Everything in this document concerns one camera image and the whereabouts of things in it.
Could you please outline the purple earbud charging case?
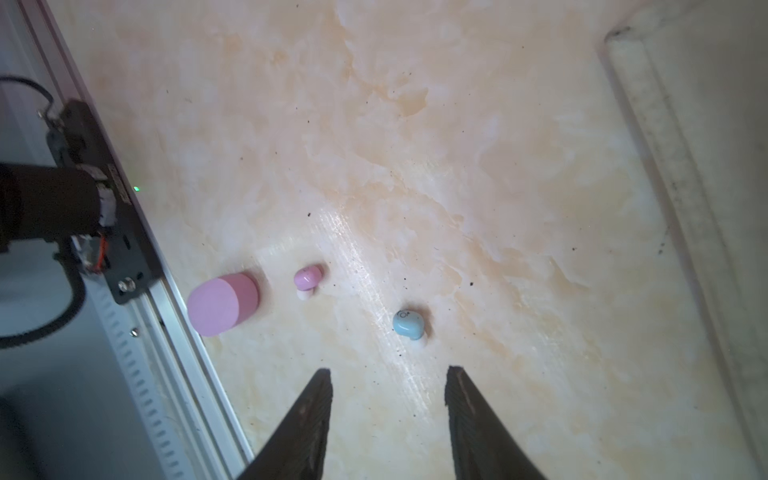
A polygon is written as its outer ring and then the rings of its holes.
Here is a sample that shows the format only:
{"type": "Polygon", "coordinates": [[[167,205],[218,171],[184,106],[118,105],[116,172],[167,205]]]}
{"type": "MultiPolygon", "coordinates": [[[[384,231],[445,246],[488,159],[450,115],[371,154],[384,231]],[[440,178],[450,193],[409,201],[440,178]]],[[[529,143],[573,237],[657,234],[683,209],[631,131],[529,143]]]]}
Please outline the purple earbud charging case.
{"type": "Polygon", "coordinates": [[[258,309],[257,283],[245,273],[216,277],[196,287],[186,301],[194,330],[214,337],[236,327],[258,309]]]}

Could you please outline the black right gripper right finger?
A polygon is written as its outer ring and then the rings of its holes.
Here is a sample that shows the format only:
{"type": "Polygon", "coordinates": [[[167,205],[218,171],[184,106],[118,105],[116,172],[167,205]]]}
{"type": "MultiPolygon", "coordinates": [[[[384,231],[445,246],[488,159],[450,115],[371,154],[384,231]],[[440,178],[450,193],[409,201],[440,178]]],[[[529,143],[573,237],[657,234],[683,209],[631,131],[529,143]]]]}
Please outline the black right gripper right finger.
{"type": "Polygon", "coordinates": [[[542,479],[502,421],[460,366],[448,368],[444,391],[458,479],[542,479]]]}

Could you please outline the blue earbud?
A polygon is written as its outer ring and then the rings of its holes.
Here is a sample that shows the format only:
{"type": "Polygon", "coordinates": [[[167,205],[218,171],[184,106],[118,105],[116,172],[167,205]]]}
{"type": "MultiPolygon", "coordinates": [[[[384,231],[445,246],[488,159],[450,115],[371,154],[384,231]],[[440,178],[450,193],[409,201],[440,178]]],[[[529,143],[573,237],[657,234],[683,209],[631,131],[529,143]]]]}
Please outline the blue earbud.
{"type": "Polygon", "coordinates": [[[424,346],[427,343],[427,322],[415,310],[399,310],[392,320],[393,330],[399,336],[411,341],[413,345],[424,346]]]}

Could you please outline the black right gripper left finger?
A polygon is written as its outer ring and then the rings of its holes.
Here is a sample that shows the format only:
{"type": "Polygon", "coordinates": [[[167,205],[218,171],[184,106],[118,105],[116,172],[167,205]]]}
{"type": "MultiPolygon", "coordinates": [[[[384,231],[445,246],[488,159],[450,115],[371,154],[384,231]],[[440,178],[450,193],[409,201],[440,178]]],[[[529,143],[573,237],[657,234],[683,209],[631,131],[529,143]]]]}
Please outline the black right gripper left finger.
{"type": "Polygon", "coordinates": [[[331,371],[320,368],[238,479],[321,479],[332,401],[331,371]]]}

